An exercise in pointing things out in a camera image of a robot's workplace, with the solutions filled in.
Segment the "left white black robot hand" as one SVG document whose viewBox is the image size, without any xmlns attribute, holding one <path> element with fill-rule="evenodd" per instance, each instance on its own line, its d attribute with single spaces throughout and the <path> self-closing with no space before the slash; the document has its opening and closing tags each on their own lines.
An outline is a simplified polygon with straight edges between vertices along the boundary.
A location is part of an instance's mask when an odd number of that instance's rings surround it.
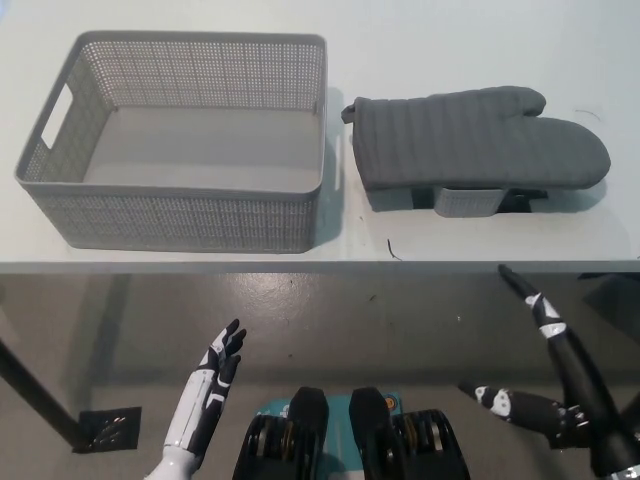
<svg viewBox="0 0 640 480">
<path fill-rule="evenodd" d="M 171 420 L 165 447 L 177 447 L 202 458 L 224 410 L 241 361 L 247 331 L 234 319 L 207 347 L 190 374 Z"/>
</svg>

